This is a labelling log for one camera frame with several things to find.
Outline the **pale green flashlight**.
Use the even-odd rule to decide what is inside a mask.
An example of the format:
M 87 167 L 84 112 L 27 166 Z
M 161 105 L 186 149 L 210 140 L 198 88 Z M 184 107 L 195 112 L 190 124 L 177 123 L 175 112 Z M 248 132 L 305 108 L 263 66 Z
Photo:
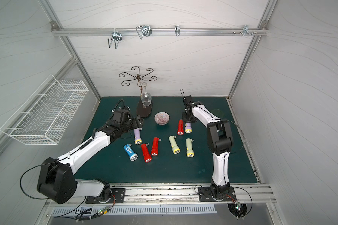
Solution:
M 180 148 L 178 147 L 176 143 L 176 136 L 169 136 L 169 142 L 171 144 L 173 153 L 174 154 L 180 153 Z
M 193 151 L 193 146 L 192 146 L 193 140 L 190 138 L 186 139 L 186 155 L 187 157 L 194 157 L 194 151 Z

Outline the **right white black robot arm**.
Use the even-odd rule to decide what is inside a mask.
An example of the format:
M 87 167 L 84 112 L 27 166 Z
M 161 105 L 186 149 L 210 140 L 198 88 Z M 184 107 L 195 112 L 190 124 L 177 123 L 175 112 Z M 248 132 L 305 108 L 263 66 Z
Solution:
M 185 111 L 182 119 L 185 123 L 200 121 L 206 127 L 207 145 L 213 154 L 213 175 L 210 186 L 211 196 L 222 200 L 230 193 L 228 162 L 233 146 L 233 136 L 230 122 L 212 114 L 200 101 L 194 101 L 192 96 L 184 96 Z

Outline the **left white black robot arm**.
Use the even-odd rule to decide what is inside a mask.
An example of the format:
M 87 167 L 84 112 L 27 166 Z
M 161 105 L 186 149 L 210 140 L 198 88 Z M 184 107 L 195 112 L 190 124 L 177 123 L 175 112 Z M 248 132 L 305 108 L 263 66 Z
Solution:
M 47 158 L 40 169 L 37 191 L 58 204 L 75 197 L 92 198 L 95 203 L 108 202 L 111 199 L 109 183 L 97 179 L 76 179 L 75 174 L 96 153 L 124 133 L 142 128 L 143 125 L 144 120 L 140 116 L 110 120 L 72 151 L 58 158 Z

